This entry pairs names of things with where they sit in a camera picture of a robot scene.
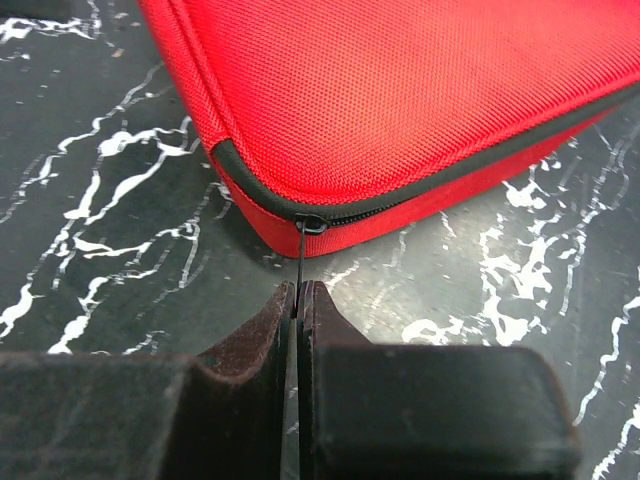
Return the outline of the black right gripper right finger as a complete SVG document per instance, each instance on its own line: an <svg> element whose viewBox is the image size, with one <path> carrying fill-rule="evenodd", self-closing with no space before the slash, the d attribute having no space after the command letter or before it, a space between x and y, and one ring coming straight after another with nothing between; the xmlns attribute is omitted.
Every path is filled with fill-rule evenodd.
<svg viewBox="0 0 640 480"><path fill-rule="evenodd" d="M308 281L298 298L305 479L571 479L578 434L522 347L376 344Z"/></svg>

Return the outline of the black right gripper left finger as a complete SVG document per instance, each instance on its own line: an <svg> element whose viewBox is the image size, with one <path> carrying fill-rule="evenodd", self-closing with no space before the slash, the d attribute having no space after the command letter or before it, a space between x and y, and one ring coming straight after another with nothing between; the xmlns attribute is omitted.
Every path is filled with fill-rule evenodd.
<svg viewBox="0 0 640 480"><path fill-rule="evenodd" d="M276 479L294 286L199 355L1 356L5 479Z"/></svg>

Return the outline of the red black medicine case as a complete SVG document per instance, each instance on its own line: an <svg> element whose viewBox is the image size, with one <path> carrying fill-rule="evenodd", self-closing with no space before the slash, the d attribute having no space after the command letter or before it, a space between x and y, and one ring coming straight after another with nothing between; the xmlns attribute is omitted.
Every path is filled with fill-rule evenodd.
<svg viewBox="0 0 640 480"><path fill-rule="evenodd" d="M635 1L144 1L260 238L337 252L499 185L639 91Z"/></svg>

